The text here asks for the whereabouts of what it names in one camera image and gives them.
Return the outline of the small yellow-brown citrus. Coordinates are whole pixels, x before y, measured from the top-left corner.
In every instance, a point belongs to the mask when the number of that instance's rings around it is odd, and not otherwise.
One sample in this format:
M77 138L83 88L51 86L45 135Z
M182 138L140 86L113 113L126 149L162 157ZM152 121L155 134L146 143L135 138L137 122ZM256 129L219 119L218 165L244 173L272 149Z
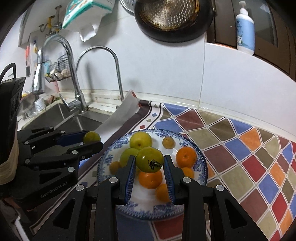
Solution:
M110 173L112 175L115 175L120 168L121 168L121 166L120 166L120 162L119 161L112 162L109 165L109 171L110 171Z

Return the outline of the orange on plate front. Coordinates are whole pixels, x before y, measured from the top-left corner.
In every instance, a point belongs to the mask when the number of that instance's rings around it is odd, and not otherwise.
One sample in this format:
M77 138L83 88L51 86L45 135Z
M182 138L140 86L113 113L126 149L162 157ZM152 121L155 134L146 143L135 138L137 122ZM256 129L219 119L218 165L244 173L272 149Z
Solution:
M158 201L163 202L163 203L169 203L171 202L169 193L168 193L168 188L165 183L162 183L159 185L155 191L156 198Z

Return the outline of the small green citrus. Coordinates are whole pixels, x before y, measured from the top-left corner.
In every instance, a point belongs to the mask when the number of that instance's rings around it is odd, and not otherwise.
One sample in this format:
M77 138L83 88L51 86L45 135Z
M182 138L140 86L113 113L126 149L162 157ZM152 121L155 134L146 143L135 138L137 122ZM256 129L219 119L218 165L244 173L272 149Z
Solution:
M100 141L101 141L101 137L95 131L89 131L83 137L83 143L86 144L86 145L92 144L92 143L95 143L95 142L100 142Z

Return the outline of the orange on plate left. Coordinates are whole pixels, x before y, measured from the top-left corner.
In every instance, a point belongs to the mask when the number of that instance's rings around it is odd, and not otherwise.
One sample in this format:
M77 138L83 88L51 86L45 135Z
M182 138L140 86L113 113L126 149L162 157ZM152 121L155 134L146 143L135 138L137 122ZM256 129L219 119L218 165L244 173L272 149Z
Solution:
M194 171L191 168L183 167L181 168L185 177L194 178Z

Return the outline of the tissue pack on wall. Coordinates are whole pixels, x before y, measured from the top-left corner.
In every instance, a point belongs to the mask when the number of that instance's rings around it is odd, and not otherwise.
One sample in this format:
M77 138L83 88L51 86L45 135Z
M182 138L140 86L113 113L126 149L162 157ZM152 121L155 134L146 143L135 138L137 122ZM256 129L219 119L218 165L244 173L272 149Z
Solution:
M112 13L114 0L72 0L67 5L62 28L78 32L83 42L95 37L102 18Z

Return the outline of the orange on plate top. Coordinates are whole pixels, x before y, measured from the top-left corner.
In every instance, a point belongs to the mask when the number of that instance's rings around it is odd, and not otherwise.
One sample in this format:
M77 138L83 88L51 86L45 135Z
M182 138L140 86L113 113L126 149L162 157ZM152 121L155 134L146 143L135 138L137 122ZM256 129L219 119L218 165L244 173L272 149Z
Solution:
M177 151L176 162L180 168L192 168L197 161L197 153L191 147L182 147Z

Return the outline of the large green apple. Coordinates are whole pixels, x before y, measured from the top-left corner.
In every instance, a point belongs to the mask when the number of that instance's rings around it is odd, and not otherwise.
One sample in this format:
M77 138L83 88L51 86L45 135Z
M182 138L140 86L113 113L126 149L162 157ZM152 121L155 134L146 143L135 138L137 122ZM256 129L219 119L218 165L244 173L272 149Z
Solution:
M121 168L123 168L127 165L130 156L136 157L138 154L138 151L139 150L135 149L135 148L128 148L128 149L124 150L120 156L120 159L119 159L119 164L120 164Z

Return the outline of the black frying pan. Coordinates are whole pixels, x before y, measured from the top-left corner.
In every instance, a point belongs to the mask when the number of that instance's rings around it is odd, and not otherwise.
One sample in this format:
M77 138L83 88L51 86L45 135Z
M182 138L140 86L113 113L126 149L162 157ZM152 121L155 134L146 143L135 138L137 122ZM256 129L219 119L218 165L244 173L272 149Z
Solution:
M137 1L134 17L139 28L152 39L181 43L203 35L213 21L210 1Z

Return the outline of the blue white soap bottle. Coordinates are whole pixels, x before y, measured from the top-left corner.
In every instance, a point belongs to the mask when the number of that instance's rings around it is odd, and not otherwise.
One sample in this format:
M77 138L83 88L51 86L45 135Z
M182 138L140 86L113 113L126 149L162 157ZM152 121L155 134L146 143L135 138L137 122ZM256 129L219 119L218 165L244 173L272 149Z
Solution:
M237 50L249 55L255 51L255 27L253 19L248 15L246 2L240 1L240 13L236 16L236 47Z

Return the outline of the colourful diamond pattern mat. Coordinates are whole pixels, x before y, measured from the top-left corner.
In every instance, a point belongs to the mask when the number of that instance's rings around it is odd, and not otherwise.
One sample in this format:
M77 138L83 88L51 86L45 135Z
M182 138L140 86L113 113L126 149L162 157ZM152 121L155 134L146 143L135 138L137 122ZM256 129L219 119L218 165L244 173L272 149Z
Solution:
M295 223L295 142L244 122L180 105L138 100L119 127L104 127L106 145L133 131L157 128L194 142L208 166L208 186L223 185L269 240Z

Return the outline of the steel sink basin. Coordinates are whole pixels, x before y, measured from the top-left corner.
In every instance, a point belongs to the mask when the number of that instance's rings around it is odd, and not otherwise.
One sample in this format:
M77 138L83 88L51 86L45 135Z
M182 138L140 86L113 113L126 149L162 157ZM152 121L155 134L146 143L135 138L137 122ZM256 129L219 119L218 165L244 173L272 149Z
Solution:
M109 115L99 113L93 108L84 113L80 113L78 110L69 112L63 104L58 103L30 119L21 129L32 130L53 127L55 130L65 131L66 133L82 130L94 131L109 117Z

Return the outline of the large orange fruit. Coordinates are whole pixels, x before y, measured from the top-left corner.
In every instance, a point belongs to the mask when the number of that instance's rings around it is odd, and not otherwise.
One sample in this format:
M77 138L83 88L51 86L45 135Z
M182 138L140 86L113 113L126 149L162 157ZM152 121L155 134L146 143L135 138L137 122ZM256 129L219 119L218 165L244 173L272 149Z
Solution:
M145 173L140 171L138 174L138 180L140 185L146 189L156 189L161 185L163 181L163 175L161 171L155 173Z

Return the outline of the green persimmon with calyx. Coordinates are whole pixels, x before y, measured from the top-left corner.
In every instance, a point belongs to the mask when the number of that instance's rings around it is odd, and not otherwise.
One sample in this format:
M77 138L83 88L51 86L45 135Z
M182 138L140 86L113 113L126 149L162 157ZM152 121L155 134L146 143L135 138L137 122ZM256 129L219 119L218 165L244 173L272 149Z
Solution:
M155 173L162 168L164 157L160 150L153 147L145 147L138 152L135 163L140 171Z

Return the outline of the brownish green citrus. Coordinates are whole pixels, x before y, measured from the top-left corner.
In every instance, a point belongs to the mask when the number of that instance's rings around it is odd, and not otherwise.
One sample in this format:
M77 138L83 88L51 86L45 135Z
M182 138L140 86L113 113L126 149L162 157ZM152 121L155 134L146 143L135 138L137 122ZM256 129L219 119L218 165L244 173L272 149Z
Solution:
M170 150L175 147L176 142L172 137L165 137L162 141L162 144L164 148Z

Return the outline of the blue white porcelain plate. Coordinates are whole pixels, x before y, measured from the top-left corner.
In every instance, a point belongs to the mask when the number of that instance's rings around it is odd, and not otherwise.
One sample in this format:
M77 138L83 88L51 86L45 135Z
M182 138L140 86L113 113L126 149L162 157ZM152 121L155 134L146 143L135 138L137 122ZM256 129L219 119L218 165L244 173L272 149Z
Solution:
M145 130L152 138L152 147L160 150L162 154L170 155L173 164L177 167L176 154L182 147L191 147L197 153L197 161L192 170L194 171L194 180L200 185L205 186L208 181L208 168L206 160L196 146L196 144L185 137L184 134L175 133L168 130L148 129ZM126 134L118 138L115 142L107 146L106 151L101 157L97 167L98 182L102 182L111 176L109 165L112 162L119 161L124 150L130 147L130 138L135 132ZM173 149L163 147L162 141L165 137L172 137L176 145ZM131 199L127 205L118 205L116 207L119 213L143 220L160 220L181 214L184 206L175 206L172 203L163 203L158 201L154 189L146 189L140 185L138 175L135 176Z

